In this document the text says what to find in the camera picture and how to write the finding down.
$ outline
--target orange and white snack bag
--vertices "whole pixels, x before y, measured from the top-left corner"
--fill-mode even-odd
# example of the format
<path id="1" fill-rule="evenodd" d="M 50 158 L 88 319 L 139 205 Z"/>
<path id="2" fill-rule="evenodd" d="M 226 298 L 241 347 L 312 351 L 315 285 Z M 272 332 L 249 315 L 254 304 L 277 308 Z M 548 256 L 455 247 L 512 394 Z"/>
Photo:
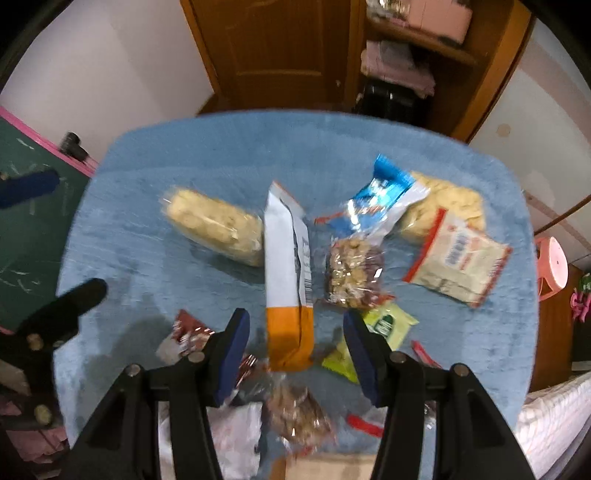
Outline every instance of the orange and white snack bag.
<path id="1" fill-rule="evenodd" d="M 304 209 L 277 182 L 265 208 L 267 344 L 274 371 L 311 365 L 314 315 L 310 244 Z"/>

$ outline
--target pink plastic stool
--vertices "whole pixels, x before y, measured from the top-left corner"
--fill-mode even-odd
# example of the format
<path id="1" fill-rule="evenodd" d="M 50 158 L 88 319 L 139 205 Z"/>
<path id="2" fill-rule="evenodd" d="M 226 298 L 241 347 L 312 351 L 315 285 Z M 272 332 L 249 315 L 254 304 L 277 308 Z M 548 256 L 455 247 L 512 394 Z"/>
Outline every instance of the pink plastic stool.
<path id="1" fill-rule="evenodd" d="M 550 298 L 562 290 L 569 279 L 569 265 L 558 240 L 553 236 L 535 239 L 538 256 L 538 295 L 540 301 Z M 548 293 L 542 293 L 544 281 L 549 286 Z"/>

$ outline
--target green chalkboard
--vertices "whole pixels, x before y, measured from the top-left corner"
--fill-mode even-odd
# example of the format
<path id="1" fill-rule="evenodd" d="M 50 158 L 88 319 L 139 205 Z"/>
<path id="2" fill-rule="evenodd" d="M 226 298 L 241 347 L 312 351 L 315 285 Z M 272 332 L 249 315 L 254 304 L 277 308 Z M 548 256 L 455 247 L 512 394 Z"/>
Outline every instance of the green chalkboard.
<path id="1" fill-rule="evenodd" d="M 61 256 L 89 177 L 9 119 L 0 116 L 0 171 L 19 176 L 53 168 L 60 176 L 52 194 L 0 210 L 0 326 L 14 330 L 55 298 Z"/>

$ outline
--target table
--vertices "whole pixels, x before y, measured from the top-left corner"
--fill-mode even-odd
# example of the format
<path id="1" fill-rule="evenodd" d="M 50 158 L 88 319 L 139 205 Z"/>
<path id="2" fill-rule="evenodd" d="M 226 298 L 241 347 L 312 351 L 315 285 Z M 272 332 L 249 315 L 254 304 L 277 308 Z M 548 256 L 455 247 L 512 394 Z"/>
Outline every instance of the table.
<path id="1" fill-rule="evenodd" d="M 418 247 L 386 241 L 384 285 L 419 321 L 419 340 L 442 366 L 468 364 L 509 425 L 528 390 L 537 331 L 537 283 L 532 227 L 514 176 L 498 160 L 430 132 L 361 116 L 311 112 L 243 112 L 174 121 L 129 132 L 111 146 L 75 217 L 59 292 L 90 277 L 104 278 L 108 298 L 80 321 L 80 333 L 55 355 L 55 376 L 66 430 L 73 443 L 112 381 L 131 362 L 160 366 L 154 352 L 185 308 L 223 329 L 235 307 L 251 314 L 250 348 L 265 351 L 262 269 L 245 267 L 191 244 L 161 214 L 174 185 L 262 213 L 277 179 L 310 216 L 332 211 L 372 177 L 383 153 L 407 170 L 476 189 L 487 232 L 514 251 L 493 292 L 474 310 L 420 286 L 403 283 Z M 321 235 L 310 240 L 314 293 L 322 294 Z M 318 352 L 339 338 L 340 314 L 315 308 Z M 363 408 L 361 391 L 320 367 L 297 374 L 339 429 L 338 451 L 375 451 L 377 442 L 343 427 L 348 410 Z M 427 432 L 423 475 L 432 467 Z M 276 438 L 262 444 L 260 476 L 281 454 Z"/>

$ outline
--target white wall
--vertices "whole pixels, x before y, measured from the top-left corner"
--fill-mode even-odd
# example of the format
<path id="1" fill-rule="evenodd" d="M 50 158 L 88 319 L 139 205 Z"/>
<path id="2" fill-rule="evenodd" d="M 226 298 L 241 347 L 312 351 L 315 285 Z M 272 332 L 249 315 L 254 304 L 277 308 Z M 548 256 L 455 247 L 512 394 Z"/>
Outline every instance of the white wall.
<path id="1" fill-rule="evenodd" d="M 33 42 L 0 105 L 101 160 L 124 132 L 193 116 L 212 88 L 178 0 L 74 0 Z"/>
<path id="2" fill-rule="evenodd" d="M 527 192 L 534 229 L 589 194 L 591 90 L 554 34 L 537 21 L 499 101 L 470 143 L 502 160 Z M 555 236 L 567 259 L 591 270 L 591 205 L 543 236 Z"/>

